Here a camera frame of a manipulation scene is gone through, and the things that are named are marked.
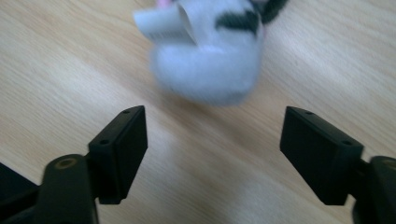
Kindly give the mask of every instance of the black plastic part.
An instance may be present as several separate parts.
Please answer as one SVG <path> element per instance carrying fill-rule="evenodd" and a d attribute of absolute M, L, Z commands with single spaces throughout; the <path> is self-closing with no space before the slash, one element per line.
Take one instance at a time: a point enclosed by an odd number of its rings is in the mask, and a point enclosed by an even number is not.
<path fill-rule="evenodd" d="M 372 213 L 378 218 L 376 223 L 396 223 L 396 160 L 373 157 L 366 183 L 371 196 Z"/>
<path fill-rule="evenodd" d="M 35 205 L 38 186 L 0 163 L 0 223 Z"/>
<path fill-rule="evenodd" d="M 148 148 L 145 107 L 119 113 L 90 143 L 87 155 L 95 171 L 96 194 L 103 204 L 119 204 L 128 195 Z"/>
<path fill-rule="evenodd" d="M 43 223 L 98 223 L 88 165 L 83 156 L 62 156 L 47 165 L 34 218 L 34 224 Z"/>
<path fill-rule="evenodd" d="M 288 106 L 280 149 L 323 203 L 345 204 L 362 144 L 314 113 Z"/>

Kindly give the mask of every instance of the wooden table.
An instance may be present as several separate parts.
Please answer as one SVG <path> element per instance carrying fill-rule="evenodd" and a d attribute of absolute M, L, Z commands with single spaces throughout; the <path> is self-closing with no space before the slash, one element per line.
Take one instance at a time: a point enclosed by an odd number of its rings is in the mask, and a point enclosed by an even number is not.
<path fill-rule="evenodd" d="M 279 151 L 286 105 L 311 110 L 396 157 L 396 2 L 290 0 L 270 25 L 262 76 L 240 106 L 161 91 L 143 0 L 0 1 L 0 162 L 39 184 L 85 154 L 119 113 L 147 109 L 149 148 L 129 197 L 101 223 L 352 223 L 323 205 Z"/>

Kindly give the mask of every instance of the screw hole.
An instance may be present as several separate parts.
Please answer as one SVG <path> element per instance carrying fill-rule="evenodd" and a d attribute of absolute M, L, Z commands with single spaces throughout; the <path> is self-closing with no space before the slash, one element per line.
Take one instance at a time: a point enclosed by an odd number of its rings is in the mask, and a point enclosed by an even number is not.
<path fill-rule="evenodd" d="M 100 141 L 100 145 L 107 145 L 109 143 L 108 140 L 102 140 Z"/>
<path fill-rule="evenodd" d="M 352 146 L 352 143 L 349 141 L 343 141 L 343 144 L 347 145 L 347 146 Z"/>

